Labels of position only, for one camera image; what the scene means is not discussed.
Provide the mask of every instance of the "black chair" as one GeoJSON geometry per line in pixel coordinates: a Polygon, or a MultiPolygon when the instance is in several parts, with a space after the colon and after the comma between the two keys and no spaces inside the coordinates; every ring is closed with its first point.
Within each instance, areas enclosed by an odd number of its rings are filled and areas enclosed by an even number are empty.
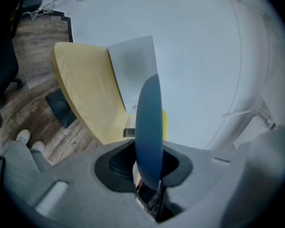
{"type": "Polygon", "coordinates": [[[11,41],[10,25],[8,20],[0,27],[0,98],[11,82],[22,87],[22,81],[16,78],[18,73],[18,63],[11,41]]]}

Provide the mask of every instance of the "blue paddle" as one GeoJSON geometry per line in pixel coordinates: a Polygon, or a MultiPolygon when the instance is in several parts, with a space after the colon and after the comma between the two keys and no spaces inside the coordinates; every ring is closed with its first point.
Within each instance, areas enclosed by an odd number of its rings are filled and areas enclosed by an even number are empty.
{"type": "Polygon", "coordinates": [[[158,190],[162,173],[162,99],[158,74],[151,76],[139,95],[135,150],[142,181],[158,190]]]}

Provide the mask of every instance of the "cable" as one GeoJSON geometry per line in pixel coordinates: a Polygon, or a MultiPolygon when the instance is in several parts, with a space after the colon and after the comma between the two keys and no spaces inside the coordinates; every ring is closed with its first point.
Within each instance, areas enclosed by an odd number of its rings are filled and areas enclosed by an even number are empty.
{"type": "Polygon", "coordinates": [[[228,113],[228,114],[223,114],[222,117],[238,116],[238,115],[242,115],[242,114],[246,114],[246,113],[252,112],[254,110],[255,110],[255,107],[251,107],[249,110],[244,111],[244,112],[232,112],[232,113],[228,113]]]}
{"type": "Polygon", "coordinates": [[[37,9],[35,10],[34,12],[25,12],[24,14],[29,14],[32,18],[32,21],[35,21],[36,19],[41,19],[41,18],[44,18],[46,17],[47,15],[53,13],[54,11],[52,10],[52,4],[54,2],[56,2],[58,0],[52,0],[51,2],[47,3],[46,5],[44,5],[42,8],[40,9],[37,9]]]}
{"type": "MultiPolygon", "coordinates": [[[[236,18],[236,21],[237,21],[237,29],[238,29],[238,36],[239,36],[239,44],[240,44],[240,48],[241,48],[241,53],[240,53],[240,66],[239,66],[239,74],[238,74],[238,80],[237,80],[237,87],[236,87],[236,91],[234,93],[234,96],[233,96],[233,100],[232,100],[232,103],[230,105],[230,108],[229,108],[229,111],[231,110],[231,107],[236,99],[236,96],[237,96],[237,92],[238,92],[238,86],[239,86],[239,80],[241,78],[241,73],[242,73],[242,37],[241,37],[241,33],[239,31],[239,23],[238,23],[238,18],[237,18],[237,14],[236,14],[236,11],[234,9],[234,6],[232,5],[232,2],[230,1],[230,4],[231,4],[231,7],[232,7],[232,10],[234,12],[234,15],[235,15],[235,18],[236,18]]],[[[207,144],[207,146],[204,148],[205,150],[208,148],[208,146],[212,143],[212,141],[215,139],[215,137],[218,135],[219,131],[221,130],[221,128],[223,127],[224,123],[225,123],[226,119],[224,119],[224,121],[222,122],[221,126],[218,128],[217,132],[214,134],[214,136],[212,137],[212,139],[210,140],[210,142],[207,144]]]]}
{"type": "Polygon", "coordinates": [[[266,116],[263,112],[259,111],[268,121],[272,121],[271,118],[269,118],[268,116],[266,116]]]}
{"type": "Polygon", "coordinates": [[[266,113],[268,116],[271,116],[271,114],[270,114],[268,111],[264,110],[262,107],[260,107],[259,110],[262,110],[262,111],[263,111],[264,113],[266,113]]]}

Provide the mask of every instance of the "yellow desk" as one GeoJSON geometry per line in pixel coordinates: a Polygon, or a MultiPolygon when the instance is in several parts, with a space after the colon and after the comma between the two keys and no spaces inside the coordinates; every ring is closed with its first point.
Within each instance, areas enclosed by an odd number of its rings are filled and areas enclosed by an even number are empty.
{"type": "Polygon", "coordinates": [[[102,144],[124,139],[129,116],[106,48],[56,43],[51,61],[69,106],[91,135],[102,144]]]}

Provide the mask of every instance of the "wooden floor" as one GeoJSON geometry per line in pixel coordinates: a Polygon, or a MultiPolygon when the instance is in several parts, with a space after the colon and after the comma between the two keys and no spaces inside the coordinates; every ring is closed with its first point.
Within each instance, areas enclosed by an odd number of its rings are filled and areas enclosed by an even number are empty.
{"type": "Polygon", "coordinates": [[[0,99],[0,154],[6,150],[9,140],[15,140],[24,128],[31,132],[28,147],[42,140],[43,154],[52,164],[99,146],[78,120],[65,129],[46,101],[48,94],[59,89],[50,51],[55,43],[68,40],[67,22],[60,17],[20,21],[13,45],[19,64],[17,77],[24,85],[18,90],[11,83],[0,99]]]}

